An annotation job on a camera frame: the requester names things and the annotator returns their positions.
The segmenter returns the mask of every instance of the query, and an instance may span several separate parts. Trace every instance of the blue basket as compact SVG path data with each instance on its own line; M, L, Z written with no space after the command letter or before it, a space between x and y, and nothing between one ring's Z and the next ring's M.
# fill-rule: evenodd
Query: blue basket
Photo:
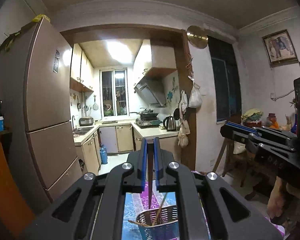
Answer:
M137 216L136 221L152 225L157 211L158 208L144 211ZM138 227L143 240L170 240L179 237L177 206L163 207L154 226Z

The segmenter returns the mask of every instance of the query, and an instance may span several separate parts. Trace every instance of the chopstick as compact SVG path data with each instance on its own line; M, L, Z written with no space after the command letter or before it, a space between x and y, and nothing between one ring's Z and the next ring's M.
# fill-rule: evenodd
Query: chopstick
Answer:
M155 216L155 219L154 219L153 222L152 222L152 226L154 226L155 222L157 221L157 219L158 219L158 217L159 217L159 214L160 214L160 212L161 212L163 203L164 203L164 201L166 200L167 195L168 195L168 192L164 195L164 198L163 198L163 200L162 200L162 202L161 202L161 204L160 204L160 208L158 209L157 214L156 214L156 216Z
M142 227L149 227L148 225L145 225L145 224L142 224L142 223L139 223L139 222L136 222L136 221L132 221L132 220L128 220L128 222L130 222L132 224L136 224L138 226L142 226Z

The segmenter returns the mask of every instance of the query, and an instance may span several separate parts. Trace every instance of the toaster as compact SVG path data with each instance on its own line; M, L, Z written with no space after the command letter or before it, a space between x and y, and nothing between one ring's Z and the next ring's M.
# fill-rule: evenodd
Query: toaster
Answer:
M86 126L86 125L93 125L93 118L92 117L81 117L79 119L79 125L80 126Z

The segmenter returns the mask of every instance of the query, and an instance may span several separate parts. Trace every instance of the wall socket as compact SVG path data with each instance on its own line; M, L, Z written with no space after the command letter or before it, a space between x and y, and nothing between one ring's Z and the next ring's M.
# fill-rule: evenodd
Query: wall socket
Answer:
M216 159L212 159L212 160L210 161L210 167L213 166L215 162L216 162Z

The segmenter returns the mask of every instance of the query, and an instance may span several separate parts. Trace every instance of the elephant picture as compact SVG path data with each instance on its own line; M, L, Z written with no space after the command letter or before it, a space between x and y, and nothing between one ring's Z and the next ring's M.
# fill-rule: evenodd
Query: elephant picture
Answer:
M267 35L263 37L263 41L271 65L298 59L287 30Z

